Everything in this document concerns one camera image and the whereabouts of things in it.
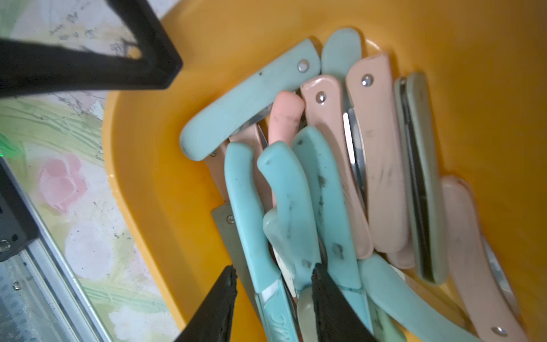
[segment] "dirt stain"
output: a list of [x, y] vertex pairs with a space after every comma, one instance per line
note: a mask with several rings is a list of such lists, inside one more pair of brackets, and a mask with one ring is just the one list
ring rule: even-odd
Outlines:
[[325, 179], [325, 177], [318, 175], [317, 180], [319, 181], [319, 187], [321, 189], [323, 189], [327, 185], [327, 180]]
[[341, 244], [333, 244], [333, 252], [338, 258], [344, 260], [344, 247]]
[[307, 269], [311, 269], [311, 261], [302, 259], [302, 266], [304, 266]]
[[323, 196], [319, 197], [319, 208], [317, 208], [317, 220], [318, 223], [323, 223], [323, 206], [325, 202], [323, 201]]

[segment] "black plastic bracket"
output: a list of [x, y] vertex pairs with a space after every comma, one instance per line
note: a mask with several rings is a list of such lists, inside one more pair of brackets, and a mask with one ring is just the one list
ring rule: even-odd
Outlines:
[[71, 90], [165, 89], [182, 59], [146, 0], [107, 0], [140, 59], [0, 39], [0, 97]]
[[236, 269], [226, 266], [174, 342], [229, 342], [236, 297]]

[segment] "pink flower pattern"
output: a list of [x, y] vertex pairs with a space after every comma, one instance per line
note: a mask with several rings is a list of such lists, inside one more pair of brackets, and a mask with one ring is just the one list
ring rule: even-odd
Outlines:
[[82, 162], [74, 153], [44, 163], [38, 176], [38, 189], [47, 204], [66, 213], [85, 194], [88, 187], [79, 174], [81, 167]]

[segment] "black metal frame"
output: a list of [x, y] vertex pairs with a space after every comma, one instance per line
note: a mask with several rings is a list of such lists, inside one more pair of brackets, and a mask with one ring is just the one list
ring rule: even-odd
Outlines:
[[0, 156], [0, 241], [10, 246], [0, 252], [0, 262], [19, 253], [38, 237], [38, 226], [15, 183], [8, 165]]
[[146, 0], [107, 0], [137, 40], [131, 59], [0, 39], [0, 97], [71, 90], [165, 89], [182, 59]]

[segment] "pile of knives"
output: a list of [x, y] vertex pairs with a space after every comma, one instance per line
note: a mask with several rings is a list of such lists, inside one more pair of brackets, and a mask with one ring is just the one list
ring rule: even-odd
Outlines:
[[[321, 56], [299, 43], [194, 116], [180, 146], [226, 202], [212, 215], [268, 341], [321, 340], [317, 265], [379, 341], [406, 341], [394, 320], [424, 342], [527, 341], [470, 187], [439, 175], [425, 74], [394, 82], [359, 32]], [[467, 314], [411, 268], [450, 275]]]

